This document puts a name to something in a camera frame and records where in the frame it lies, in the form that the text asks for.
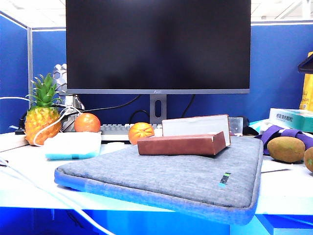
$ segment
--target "monitor stand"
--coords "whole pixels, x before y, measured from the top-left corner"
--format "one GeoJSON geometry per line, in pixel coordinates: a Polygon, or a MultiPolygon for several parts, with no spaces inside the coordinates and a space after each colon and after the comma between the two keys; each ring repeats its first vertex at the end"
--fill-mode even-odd
{"type": "Polygon", "coordinates": [[[166,94],[150,94],[150,124],[166,119],[166,94]]]}

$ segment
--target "pineapple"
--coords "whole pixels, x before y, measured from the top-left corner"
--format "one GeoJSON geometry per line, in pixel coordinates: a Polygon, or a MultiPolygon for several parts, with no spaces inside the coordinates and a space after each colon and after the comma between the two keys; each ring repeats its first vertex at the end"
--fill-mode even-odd
{"type": "Polygon", "coordinates": [[[25,120],[26,140],[30,145],[43,145],[48,138],[57,135],[61,129],[61,123],[58,122],[48,129],[41,132],[35,139],[36,134],[46,126],[54,123],[60,118],[56,107],[52,107],[53,102],[60,98],[53,98],[56,92],[56,84],[52,84],[51,74],[46,77],[39,75],[41,79],[35,77],[32,81],[34,85],[34,94],[29,94],[35,98],[36,105],[31,106],[27,111],[25,120]]]}

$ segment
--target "power strip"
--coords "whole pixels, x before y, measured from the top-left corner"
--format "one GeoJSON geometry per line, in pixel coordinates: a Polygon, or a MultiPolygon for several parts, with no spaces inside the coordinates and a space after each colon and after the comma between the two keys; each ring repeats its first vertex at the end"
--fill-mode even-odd
{"type": "Polygon", "coordinates": [[[28,145],[25,135],[15,135],[14,132],[0,134],[0,152],[28,145]]]}

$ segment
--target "keyboard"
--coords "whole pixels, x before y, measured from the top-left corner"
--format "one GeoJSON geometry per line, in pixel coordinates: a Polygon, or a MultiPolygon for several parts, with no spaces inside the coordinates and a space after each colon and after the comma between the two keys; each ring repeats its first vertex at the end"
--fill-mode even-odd
{"type": "MultiPolygon", "coordinates": [[[[128,131],[133,124],[103,124],[101,125],[102,141],[129,141],[128,131]]],[[[162,136],[162,124],[152,124],[155,136],[162,136]]]]}

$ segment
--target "ceiling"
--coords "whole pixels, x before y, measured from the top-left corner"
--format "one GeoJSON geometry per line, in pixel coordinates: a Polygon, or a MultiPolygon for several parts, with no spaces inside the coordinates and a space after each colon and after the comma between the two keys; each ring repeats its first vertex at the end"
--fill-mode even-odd
{"type": "MultiPolygon", "coordinates": [[[[31,28],[65,27],[65,1],[0,0],[0,11],[31,28]]],[[[251,0],[251,21],[313,19],[312,2],[313,0],[251,0]]]]}

